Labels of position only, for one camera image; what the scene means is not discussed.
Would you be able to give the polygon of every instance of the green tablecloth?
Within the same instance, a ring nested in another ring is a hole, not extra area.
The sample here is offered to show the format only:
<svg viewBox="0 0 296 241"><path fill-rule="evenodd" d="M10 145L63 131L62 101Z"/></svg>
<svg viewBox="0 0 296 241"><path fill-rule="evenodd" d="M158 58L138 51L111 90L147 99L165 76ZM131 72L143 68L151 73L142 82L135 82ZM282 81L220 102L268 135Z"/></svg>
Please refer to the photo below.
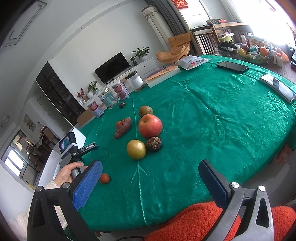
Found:
<svg viewBox="0 0 296 241"><path fill-rule="evenodd" d="M184 208L210 200L198 174L208 159L229 181L242 184L278 153L284 142L295 148L295 107L279 97L259 77L271 73L296 92L296 86L259 66L218 56L149 89L133 92L126 107L106 110L81 132L98 150L84 156L103 163L111 176L98 183L79 211L92 230L133 229L163 223ZM244 74L217 68L221 61L249 66ZM163 147L132 160L126 145L144 141L138 132L138 109L153 108L163 123ZM132 128L113 139L115 124L126 117Z"/></svg>

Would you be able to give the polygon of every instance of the red fuzzy cloth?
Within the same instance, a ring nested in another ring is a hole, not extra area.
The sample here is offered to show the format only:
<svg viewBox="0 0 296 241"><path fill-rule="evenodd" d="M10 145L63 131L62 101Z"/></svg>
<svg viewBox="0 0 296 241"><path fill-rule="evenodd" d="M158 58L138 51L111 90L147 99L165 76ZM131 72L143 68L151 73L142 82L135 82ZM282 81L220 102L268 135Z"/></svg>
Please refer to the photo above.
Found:
<svg viewBox="0 0 296 241"><path fill-rule="evenodd" d="M214 202L198 203L181 211L163 228L156 230L145 237L146 241L200 241L214 225L222 208ZM290 207L272 208L274 221L274 241L281 241L296 219L295 211ZM237 216L225 241L234 238L241 219Z"/></svg>

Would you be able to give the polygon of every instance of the phone screen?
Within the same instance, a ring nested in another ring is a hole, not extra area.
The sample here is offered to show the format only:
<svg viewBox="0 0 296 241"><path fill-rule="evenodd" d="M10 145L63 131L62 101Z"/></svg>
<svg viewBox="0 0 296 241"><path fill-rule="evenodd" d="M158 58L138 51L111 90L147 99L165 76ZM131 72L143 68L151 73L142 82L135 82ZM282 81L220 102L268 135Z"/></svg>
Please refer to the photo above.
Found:
<svg viewBox="0 0 296 241"><path fill-rule="evenodd" d="M236 64L236 63L232 63L232 62L228 62L228 61L223 61L221 63L218 63L217 66L225 67L225 68L228 68L228 69L233 69L233 70L236 70L236 71L239 71L239 72L248 69L248 67L245 66L245 65Z"/></svg>
<svg viewBox="0 0 296 241"><path fill-rule="evenodd" d="M292 102L296 98L296 94L292 90L270 74L263 75L260 79L283 95L289 102Z"/></svg>

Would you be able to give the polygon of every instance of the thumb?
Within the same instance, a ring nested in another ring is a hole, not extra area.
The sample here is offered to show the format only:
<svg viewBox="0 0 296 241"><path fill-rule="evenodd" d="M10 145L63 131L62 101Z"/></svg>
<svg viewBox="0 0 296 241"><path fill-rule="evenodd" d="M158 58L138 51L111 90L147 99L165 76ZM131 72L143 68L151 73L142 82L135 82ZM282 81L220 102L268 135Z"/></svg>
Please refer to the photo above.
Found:
<svg viewBox="0 0 296 241"><path fill-rule="evenodd" d="M82 166L83 166L83 163L72 162L72 163L66 165L65 167L67 167L68 170L72 171L73 169L78 168L78 167L82 167Z"/></svg>

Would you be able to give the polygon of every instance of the red wall decoration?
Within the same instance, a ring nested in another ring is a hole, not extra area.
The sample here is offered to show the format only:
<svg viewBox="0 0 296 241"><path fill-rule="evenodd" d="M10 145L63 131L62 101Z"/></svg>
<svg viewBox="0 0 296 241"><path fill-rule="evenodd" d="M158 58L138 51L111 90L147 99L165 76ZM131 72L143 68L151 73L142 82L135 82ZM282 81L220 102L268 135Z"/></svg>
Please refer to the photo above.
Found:
<svg viewBox="0 0 296 241"><path fill-rule="evenodd" d="M176 5L177 8L186 8L188 7L188 3L184 0L172 0L172 2Z"/></svg>

